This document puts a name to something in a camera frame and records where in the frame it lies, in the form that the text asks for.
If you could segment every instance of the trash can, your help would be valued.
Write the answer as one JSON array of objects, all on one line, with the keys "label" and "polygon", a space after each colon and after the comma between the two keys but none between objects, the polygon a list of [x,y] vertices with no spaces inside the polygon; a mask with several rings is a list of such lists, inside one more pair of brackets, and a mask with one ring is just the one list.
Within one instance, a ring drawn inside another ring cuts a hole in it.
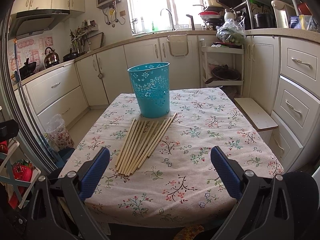
[{"label": "trash can", "polygon": [[157,62],[128,69],[141,114],[159,118],[170,111],[169,65]]},{"label": "trash can", "polygon": [[73,148],[75,145],[66,128],[66,123],[61,114],[56,114],[50,119],[50,121],[47,123],[46,132],[51,140],[57,145],[59,150]]}]

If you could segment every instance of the tile floor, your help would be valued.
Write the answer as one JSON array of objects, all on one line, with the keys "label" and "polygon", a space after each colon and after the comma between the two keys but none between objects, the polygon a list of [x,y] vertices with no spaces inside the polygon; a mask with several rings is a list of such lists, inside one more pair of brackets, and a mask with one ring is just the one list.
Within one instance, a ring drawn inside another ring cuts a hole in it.
[{"label": "tile floor", "polygon": [[74,148],[78,146],[83,137],[87,134],[87,132],[104,111],[104,109],[90,110],[69,130],[69,133],[75,142]]}]

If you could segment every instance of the floral tablecloth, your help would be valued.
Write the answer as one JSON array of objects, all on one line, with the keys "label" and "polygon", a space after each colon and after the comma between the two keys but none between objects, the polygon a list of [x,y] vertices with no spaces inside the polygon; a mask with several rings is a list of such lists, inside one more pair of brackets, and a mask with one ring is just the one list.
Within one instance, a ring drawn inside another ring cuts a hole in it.
[{"label": "floral tablecloth", "polygon": [[157,228],[182,227],[218,218],[235,200],[210,160],[218,145],[244,170],[273,177],[283,168],[256,130],[220,89],[170,91],[170,113],[178,112],[161,143],[130,177],[115,170],[115,160],[132,119],[146,120],[134,94],[121,94],[90,129],[63,168],[77,171],[101,147],[111,161],[86,205],[102,228],[107,223]]}]

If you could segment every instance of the blue plastic basket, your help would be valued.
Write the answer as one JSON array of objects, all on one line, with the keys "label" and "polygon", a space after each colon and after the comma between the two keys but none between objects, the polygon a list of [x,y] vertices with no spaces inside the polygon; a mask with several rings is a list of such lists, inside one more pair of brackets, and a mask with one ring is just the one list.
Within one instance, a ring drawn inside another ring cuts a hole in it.
[{"label": "blue plastic basket", "polygon": [[159,118],[170,111],[169,65],[157,62],[128,69],[141,114],[146,118]]}]

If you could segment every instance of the stainless steel kettle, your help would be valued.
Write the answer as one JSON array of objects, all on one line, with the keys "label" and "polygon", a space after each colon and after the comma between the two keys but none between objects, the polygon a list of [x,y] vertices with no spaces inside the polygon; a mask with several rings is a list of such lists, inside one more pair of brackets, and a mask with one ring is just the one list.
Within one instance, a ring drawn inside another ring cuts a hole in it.
[{"label": "stainless steel kettle", "polygon": [[[47,55],[47,49],[50,49],[51,52]],[[53,65],[59,64],[59,55],[54,52],[54,49],[51,47],[47,47],[44,51],[44,54],[46,55],[44,58],[44,66],[45,67],[51,67]]]}]

